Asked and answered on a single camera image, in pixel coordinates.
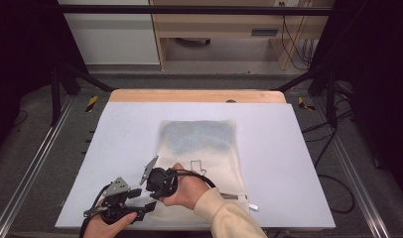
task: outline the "black metal frame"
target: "black metal frame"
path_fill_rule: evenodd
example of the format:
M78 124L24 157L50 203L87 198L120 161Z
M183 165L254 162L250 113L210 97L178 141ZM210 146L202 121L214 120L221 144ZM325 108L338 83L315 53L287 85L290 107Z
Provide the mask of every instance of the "black metal frame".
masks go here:
M68 14L199 14L199 15L281 15L281 16L345 16L346 14L354 15L353 20L348 27L343 31L338 39L334 42L332 48L328 51L321 63L309 69L306 73L296 77L292 81L271 90L279 90L285 92L293 86L314 78L312 85L309 88L311 95L318 95L327 86L327 117L331 122L335 122L335 84L336 80L332 72L332 67L337 63L337 53L346 47L345 37L350 26L361 10L366 5L363 4L359 11L356 10L336 10L333 8L292 8L292 7L237 7L237 6L141 6L141 5L40 5L38 11L58 11ZM88 73L84 73L75 69L71 65L62 64L64 70L72 73L75 76L81 77L95 86L105 91L112 91L114 88L105 85L97 79L91 77ZM53 84L58 83L56 72L54 72ZM53 108L55 119L57 121L60 115L60 100L55 99L59 96L56 92L58 88L53 85Z

